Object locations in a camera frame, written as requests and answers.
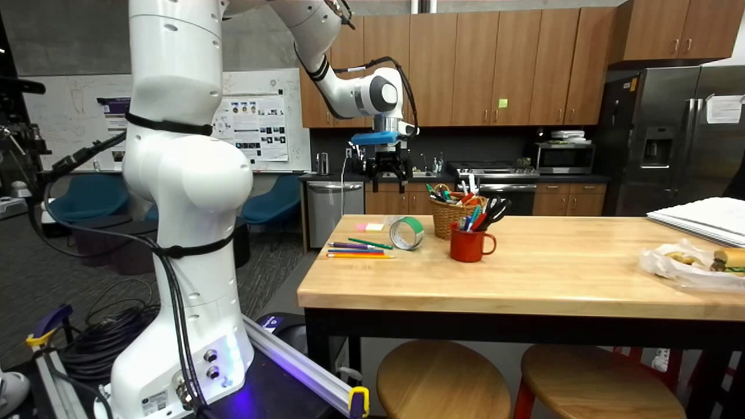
pen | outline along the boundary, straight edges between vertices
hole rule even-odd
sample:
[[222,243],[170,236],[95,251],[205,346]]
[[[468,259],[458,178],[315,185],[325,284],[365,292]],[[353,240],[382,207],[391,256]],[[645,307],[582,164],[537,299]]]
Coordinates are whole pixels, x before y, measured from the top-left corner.
[[327,249],[327,259],[379,259],[387,256],[382,249]]
[[360,245],[360,243],[327,243],[330,249],[379,249],[372,245]]
[[383,254],[383,249],[353,249],[353,247],[333,247],[327,254]]
[[360,240],[360,238],[347,238],[350,243],[359,243],[359,245],[368,245],[368,247],[377,247],[377,249],[394,249],[391,245],[383,243],[372,243],[372,240]]

cup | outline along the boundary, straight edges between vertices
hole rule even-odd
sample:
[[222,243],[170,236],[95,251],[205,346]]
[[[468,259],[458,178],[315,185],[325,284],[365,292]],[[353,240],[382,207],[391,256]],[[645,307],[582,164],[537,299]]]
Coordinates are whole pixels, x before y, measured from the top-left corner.
[[485,230],[461,230],[458,224],[448,225],[448,256],[464,264],[478,264],[481,256],[496,251],[496,238]]

wooden stool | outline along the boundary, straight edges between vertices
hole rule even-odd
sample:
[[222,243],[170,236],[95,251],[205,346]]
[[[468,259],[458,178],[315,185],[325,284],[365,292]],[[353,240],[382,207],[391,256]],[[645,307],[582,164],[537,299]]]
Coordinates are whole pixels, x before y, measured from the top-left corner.
[[453,343],[407,343],[377,370],[382,408],[401,419],[510,417],[503,374],[480,355]]
[[573,419],[685,417],[685,408],[658,377],[595,346],[530,346],[522,359],[515,419],[530,417],[533,395],[559,417]]

stainless steel refrigerator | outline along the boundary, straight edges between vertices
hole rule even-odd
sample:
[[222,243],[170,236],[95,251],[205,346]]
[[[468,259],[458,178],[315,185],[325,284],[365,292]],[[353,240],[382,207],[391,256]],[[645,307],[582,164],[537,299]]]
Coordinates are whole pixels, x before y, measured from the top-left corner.
[[604,85],[595,173],[604,214],[743,188],[745,67],[648,67]]

wooden table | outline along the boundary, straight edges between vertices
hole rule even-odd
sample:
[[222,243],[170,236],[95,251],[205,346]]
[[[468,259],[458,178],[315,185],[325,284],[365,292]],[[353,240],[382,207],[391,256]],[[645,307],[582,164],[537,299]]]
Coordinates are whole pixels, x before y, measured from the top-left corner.
[[[489,233],[497,249],[481,264],[455,264],[448,243],[429,230],[417,251],[387,259],[319,259],[297,289],[310,357],[323,365],[327,338],[442,338],[497,343],[584,343],[638,346],[738,346],[745,294],[685,292],[638,268],[643,249],[688,240],[716,243],[630,217],[504,217]],[[350,214],[330,240],[365,233],[391,217]]]

